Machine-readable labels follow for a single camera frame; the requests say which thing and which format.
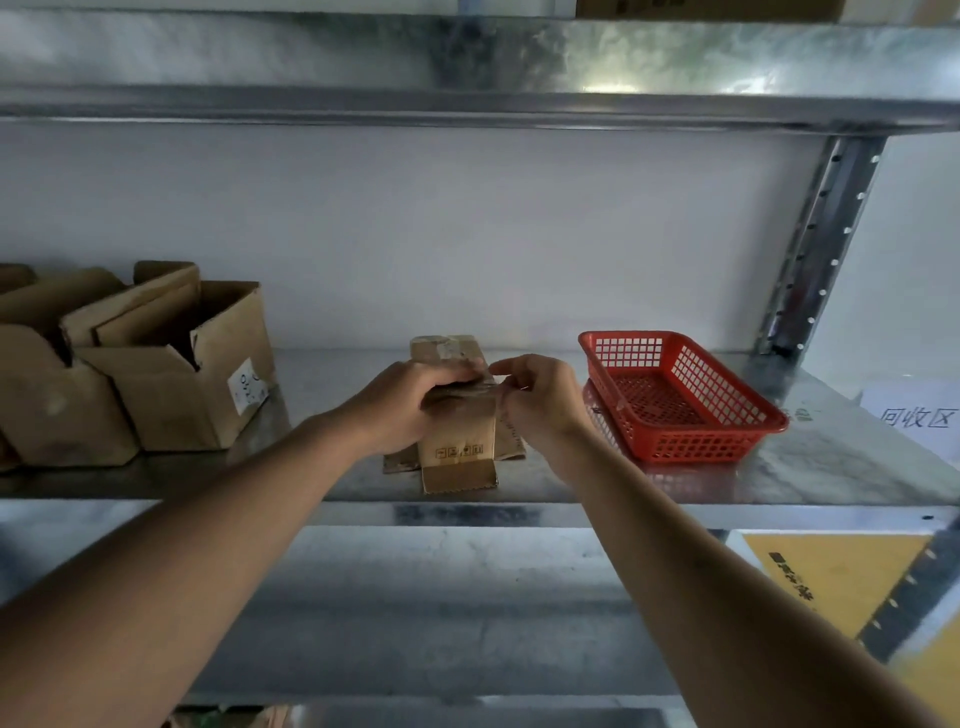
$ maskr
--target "forearm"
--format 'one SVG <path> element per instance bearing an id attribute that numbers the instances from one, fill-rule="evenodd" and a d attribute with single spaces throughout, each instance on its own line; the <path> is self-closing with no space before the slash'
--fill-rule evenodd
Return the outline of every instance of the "forearm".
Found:
<path id="1" fill-rule="evenodd" d="M 352 464 L 314 419 L 125 524 L 0 611 L 0 708 L 20 726 L 154 728 Z"/>
<path id="2" fill-rule="evenodd" d="M 939 724 L 598 436 L 568 437 L 547 457 L 583 503 L 701 728 Z"/>

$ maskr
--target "metal shelving unit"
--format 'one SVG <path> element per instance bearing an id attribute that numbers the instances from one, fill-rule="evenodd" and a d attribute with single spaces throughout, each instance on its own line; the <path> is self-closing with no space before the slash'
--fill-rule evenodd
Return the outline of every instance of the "metal shelving unit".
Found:
<path id="1" fill-rule="evenodd" d="M 822 135 L 779 279 L 756 282 L 774 292 L 753 355 L 724 356 L 791 415 L 789 430 L 738 464 L 647 469 L 720 535 L 934 532 L 960 514 L 960 473 L 798 366 L 886 138 L 960 130 L 957 69 L 957 28 L 0 12 L 0 118 L 10 123 Z M 561 355 L 586 379 L 581 355 Z M 0 478 L 0 599 L 158 498 L 339 403 L 402 356 L 278 352 L 280 392 L 225 453 Z M 592 396 L 588 388 L 587 406 L 616 442 Z M 533 452 L 497 469 L 495 491 L 426 498 L 416 473 L 387 476 L 375 460 L 360 463 L 312 516 L 189 697 L 681 704 L 571 493 Z M 444 659 L 454 654 L 455 665 Z"/>

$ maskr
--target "red mesh basket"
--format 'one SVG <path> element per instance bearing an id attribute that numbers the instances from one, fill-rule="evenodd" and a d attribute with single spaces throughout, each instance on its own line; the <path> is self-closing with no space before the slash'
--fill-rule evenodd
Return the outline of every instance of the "red mesh basket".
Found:
<path id="1" fill-rule="evenodd" d="M 674 331 L 585 331 L 590 379 L 641 460 L 739 460 L 786 416 Z"/>

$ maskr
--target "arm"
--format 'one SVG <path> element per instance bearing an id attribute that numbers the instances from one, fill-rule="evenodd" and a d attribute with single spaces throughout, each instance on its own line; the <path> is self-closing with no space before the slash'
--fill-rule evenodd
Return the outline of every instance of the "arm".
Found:
<path id="1" fill-rule="evenodd" d="M 156 728 L 267 570 L 357 459 L 411 445 L 467 364 L 395 364 L 190 497 L 124 524 L 0 609 L 0 715 Z"/>
<path id="2" fill-rule="evenodd" d="M 941 723 L 879 663 L 710 536 L 594 429 L 573 370 L 528 354 L 502 404 L 573 488 L 700 728 Z"/>

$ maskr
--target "left hand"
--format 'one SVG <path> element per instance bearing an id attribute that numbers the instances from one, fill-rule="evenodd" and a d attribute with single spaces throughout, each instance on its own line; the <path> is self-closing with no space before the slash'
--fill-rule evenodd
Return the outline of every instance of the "left hand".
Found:
<path id="1" fill-rule="evenodd" d="M 455 401 L 423 408 L 433 387 L 472 381 L 482 374 L 482 363 L 455 359 L 442 364 L 395 362 L 359 393 L 329 413 L 349 433 L 357 456 L 385 455 L 416 443 L 432 422 L 448 414 Z"/>

